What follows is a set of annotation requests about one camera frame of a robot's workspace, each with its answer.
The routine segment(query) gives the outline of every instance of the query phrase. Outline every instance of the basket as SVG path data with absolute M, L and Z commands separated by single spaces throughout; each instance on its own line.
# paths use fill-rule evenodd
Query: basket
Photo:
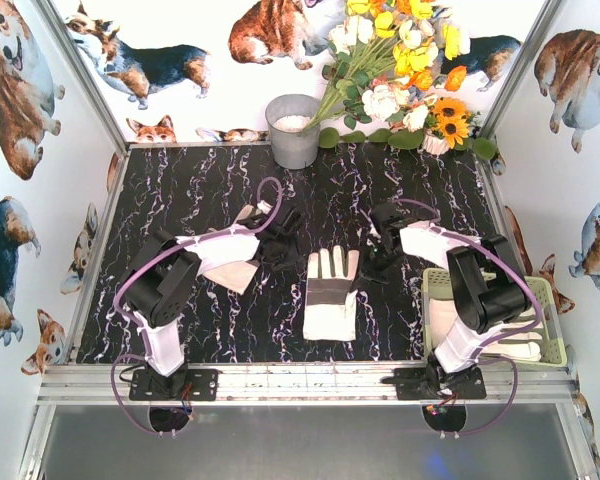
M 485 279 L 494 278 L 493 274 L 484 274 Z M 424 353 L 425 358 L 433 350 L 433 340 L 431 338 L 431 326 L 429 323 L 429 300 L 452 300 L 451 279 L 449 272 L 440 268 L 427 268 L 423 274 L 422 284 L 422 302 L 424 311 Z M 564 367 L 567 364 L 567 354 L 564 348 L 564 340 L 558 323 L 558 313 L 553 301 L 551 286 L 544 278 L 525 277 L 525 281 L 531 288 L 538 302 L 542 306 L 544 318 L 542 324 L 538 325 L 534 332 L 542 335 L 540 344 L 539 362 L 516 360 L 519 365 L 529 365 L 538 369 L 546 367 Z

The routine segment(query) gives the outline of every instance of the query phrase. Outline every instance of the flower pot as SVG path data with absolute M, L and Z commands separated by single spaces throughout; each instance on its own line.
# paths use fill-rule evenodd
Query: flower pot
M 290 170 L 300 170 L 315 162 L 318 157 L 319 124 L 300 132 L 284 131 L 274 125 L 281 118 L 292 115 L 313 118 L 319 108 L 319 100 L 296 94 L 274 98 L 267 105 L 265 117 L 269 124 L 273 159 L 278 165 Z
M 447 153 L 450 147 L 444 138 L 438 138 L 428 130 L 424 133 L 424 141 L 421 148 L 431 155 L 442 155 L 443 153 Z

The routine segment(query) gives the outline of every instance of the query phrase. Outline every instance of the white vase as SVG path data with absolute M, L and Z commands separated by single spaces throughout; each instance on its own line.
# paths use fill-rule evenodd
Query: white vase
M 444 138 L 438 138 L 430 131 L 426 131 L 424 141 L 422 142 L 422 149 L 431 155 L 442 155 L 449 151 L 449 144 Z

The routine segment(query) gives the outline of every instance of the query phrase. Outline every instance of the black marble surface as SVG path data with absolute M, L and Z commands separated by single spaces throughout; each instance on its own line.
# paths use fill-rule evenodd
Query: black marble surface
M 255 202 L 261 179 L 275 176 L 284 199 L 304 213 L 304 253 L 356 247 L 374 205 L 413 198 L 438 208 L 442 225 L 461 233 L 494 231 L 482 183 L 469 156 L 420 157 L 372 144 L 321 151 L 305 170 L 278 167 L 266 145 L 133 150 L 82 336 L 78 363 L 111 363 L 142 354 L 134 325 L 114 314 L 118 279 L 149 232 L 204 233 L 231 223 Z M 273 188 L 265 190 L 273 203 Z M 272 273 L 260 268 L 243 296 L 198 277 L 180 319 L 191 363 L 407 360 L 422 355 L 420 287 L 431 266 L 405 257 L 390 283 L 359 291 L 353 342 L 302 338 L 306 264 Z

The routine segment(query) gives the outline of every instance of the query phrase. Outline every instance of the white contents in bucket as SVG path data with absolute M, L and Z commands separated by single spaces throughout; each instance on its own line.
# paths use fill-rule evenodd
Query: white contents in bucket
M 278 130 L 283 132 L 296 133 L 304 130 L 304 127 L 309 125 L 311 122 L 310 117 L 303 117 L 302 115 L 289 115 L 282 117 L 276 123 L 273 124 Z

